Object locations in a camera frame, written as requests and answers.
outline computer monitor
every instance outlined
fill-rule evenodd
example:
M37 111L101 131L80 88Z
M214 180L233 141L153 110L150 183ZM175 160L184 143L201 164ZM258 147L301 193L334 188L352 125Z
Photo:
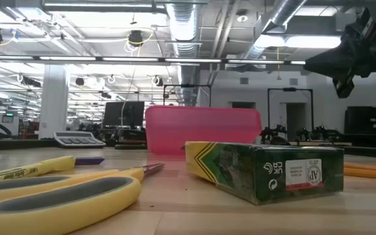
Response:
M121 109L124 102L108 102L105 105L104 126L121 125ZM143 125L144 101L127 101L123 111L123 125L134 128Z

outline purple object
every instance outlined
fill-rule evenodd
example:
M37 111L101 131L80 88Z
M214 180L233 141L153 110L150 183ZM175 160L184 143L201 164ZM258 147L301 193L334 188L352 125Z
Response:
M99 165L103 161L104 157L77 157L75 158L75 166Z

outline ceiling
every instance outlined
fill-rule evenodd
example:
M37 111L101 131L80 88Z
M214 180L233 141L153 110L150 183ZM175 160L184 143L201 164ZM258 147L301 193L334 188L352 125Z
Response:
M199 57L204 58L211 56L217 26L221 20L225 22L223 32L228 30L228 39L222 57L240 55L247 51L255 42L254 27L259 16L270 12L274 5L274 1L271 0L240 1L238 9L247 10L245 15L248 20L245 22L234 20L232 26L229 27L227 24L233 4L229 4L226 18L221 19L226 1L197 1L208 2L208 4L200 5L199 35L195 40L200 45ZM62 1L62 3L69 2L85 3L83 0ZM131 2L142 4L146 1L125 1L125 3ZM282 37L283 40L296 35L338 37L341 29L337 22L337 15L342 16L347 13L348 18L354 18L355 12L359 11L359 5L355 2L360 4L360 1L308 0L290 21L287 31L274 37ZM35 7L10 8L0 6L2 44L6 44L0 46L0 55L129 57L138 54L141 57L174 57L174 39L170 32L169 18L166 14L132 12L131 7L129 7L128 12L120 13L91 12L90 10L71 12L59 11L59 9L62 10L62 7L57 7L56 11L51 11ZM149 39L143 43L140 51L133 49L132 52L132 49L126 46L127 36L132 30L141 30L143 39ZM278 49L266 49L263 55L266 59L305 60L324 50L326 48L295 48L282 45ZM31 89L29 86L18 82L18 75L22 74L42 83L44 66L43 63L0 61L0 89ZM103 65L71 62L66 66L71 75L69 89L77 91L69 94L68 111L70 117L78 116L100 120L103 111L102 104L106 101L126 99L129 88L131 91L139 91L140 94L138 96L131 93L127 97L128 100L146 101L147 106L159 104L163 98L161 94L163 88L152 84L151 79L156 76L162 78L165 84L179 84L176 65ZM273 69L274 67L271 66L266 68L269 71ZM76 78L83 78L85 85L76 85ZM230 87L230 81L227 84L219 84L219 86L224 85ZM112 98L105 99L101 97L100 93L85 93L83 90L103 90L112 94ZM167 104L178 105L180 92L178 89L175 91L176 94L170 95ZM40 97L40 90L34 92L0 91L0 110L20 111L19 115L25 119L38 119Z

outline workbench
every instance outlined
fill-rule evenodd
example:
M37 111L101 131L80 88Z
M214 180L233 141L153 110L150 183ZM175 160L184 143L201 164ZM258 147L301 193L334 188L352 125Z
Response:
M106 160L99 166L77 166L73 171L56 174L124 169L151 163L166 164L162 172L142 182L143 190L138 202L104 221L73 232L73 235L376 235L376 180L373 179L345 177L343 193L254 206L217 189L206 180L187 173L184 158L154 156L142 150L3 150L0 151L0 170L64 155L97 156ZM376 158L373 157L347 155L345 160L376 165Z

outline ventilation duct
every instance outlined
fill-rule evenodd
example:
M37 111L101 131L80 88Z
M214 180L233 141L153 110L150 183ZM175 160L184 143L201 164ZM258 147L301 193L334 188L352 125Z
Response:
M242 59L258 59L265 51L265 47L259 46L259 37L276 27L283 27L291 20L291 18L298 12L298 10L306 3L307 0L277 0L274 4L274 9L270 13L268 20L263 20L260 17L256 24L255 43L244 53Z
M166 4L166 10L170 18L169 28L172 40L192 41L197 36L198 5L195 4ZM198 55L196 44L174 44L176 57L195 58ZM178 80L180 84L198 85L199 67L179 65ZM198 88L181 88L183 103L186 106L195 106Z

